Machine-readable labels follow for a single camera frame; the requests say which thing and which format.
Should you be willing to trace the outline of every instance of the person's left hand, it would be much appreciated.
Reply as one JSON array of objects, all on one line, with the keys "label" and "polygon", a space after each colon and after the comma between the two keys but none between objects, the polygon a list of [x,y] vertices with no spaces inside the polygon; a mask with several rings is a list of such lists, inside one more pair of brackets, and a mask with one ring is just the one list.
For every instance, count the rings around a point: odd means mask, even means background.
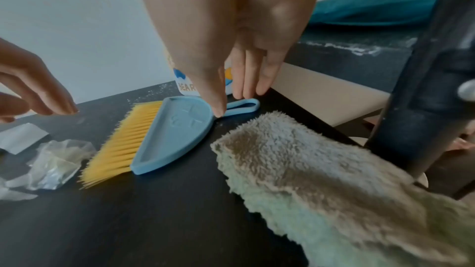
[{"label": "person's left hand", "polygon": [[35,54],[0,39],[0,83],[20,97],[0,92],[0,123],[30,109],[41,115],[78,112],[69,92]]}]

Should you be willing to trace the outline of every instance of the white container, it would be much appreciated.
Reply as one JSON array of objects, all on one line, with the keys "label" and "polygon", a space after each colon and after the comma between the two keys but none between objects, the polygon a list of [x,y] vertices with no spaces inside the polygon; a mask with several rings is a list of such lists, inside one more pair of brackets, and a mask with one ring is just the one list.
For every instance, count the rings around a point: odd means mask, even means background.
[{"label": "white container", "polygon": [[[168,53],[167,49],[164,50],[165,56],[168,61],[168,66],[173,72],[175,82],[177,83],[178,90],[183,95],[199,96],[198,91],[195,89],[191,80],[180,70],[175,68],[175,63],[172,57]],[[231,75],[231,62],[229,59],[225,62],[225,80],[226,80],[226,95],[233,93],[233,76]]]}]

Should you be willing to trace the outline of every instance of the fuzzy towel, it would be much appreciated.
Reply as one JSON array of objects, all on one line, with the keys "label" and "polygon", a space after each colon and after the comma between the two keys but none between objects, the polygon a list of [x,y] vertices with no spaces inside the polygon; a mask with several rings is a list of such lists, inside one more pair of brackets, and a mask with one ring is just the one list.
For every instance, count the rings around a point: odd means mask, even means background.
[{"label": "fuzzy towel", "polygon": [[211,145],[231,192],[310,266],[475,266],[475,215],[368,150],[269,113]]}]

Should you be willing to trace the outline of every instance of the trash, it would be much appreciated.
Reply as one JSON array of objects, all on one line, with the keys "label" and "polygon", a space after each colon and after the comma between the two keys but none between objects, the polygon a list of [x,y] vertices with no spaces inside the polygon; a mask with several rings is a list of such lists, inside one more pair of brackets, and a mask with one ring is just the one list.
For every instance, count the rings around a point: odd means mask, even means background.
[{"label": "trash", "polygon": [[76,174],[83,160],[95,154],[94,146],[86,141],[43,143],[38,147],[37,156],[28,163],[31,170],[7,181],[5,185],[8,188],[24,186],[28,190],[56,190]]},{"label": "trash", "polygon": [[0,148],[18,154],[48,135],[39,127],[25,123],[0,133]]},{"label": "trash", "polygon": [[12,191],[5,186],[5,180],[0,178],[0,200],[19,201],[30,200],[36,198],[38,195],[28,194],[18,191]]}]

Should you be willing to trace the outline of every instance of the silver button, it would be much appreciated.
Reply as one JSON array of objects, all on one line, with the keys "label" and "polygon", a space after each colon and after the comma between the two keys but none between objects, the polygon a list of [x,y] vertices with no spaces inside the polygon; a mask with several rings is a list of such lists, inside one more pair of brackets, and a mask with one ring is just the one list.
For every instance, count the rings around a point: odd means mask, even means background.
[{"label": "silver button", "polygon": [[460,85],[458,95],[465,101],[475,102],[475,80],[464,82]]}]

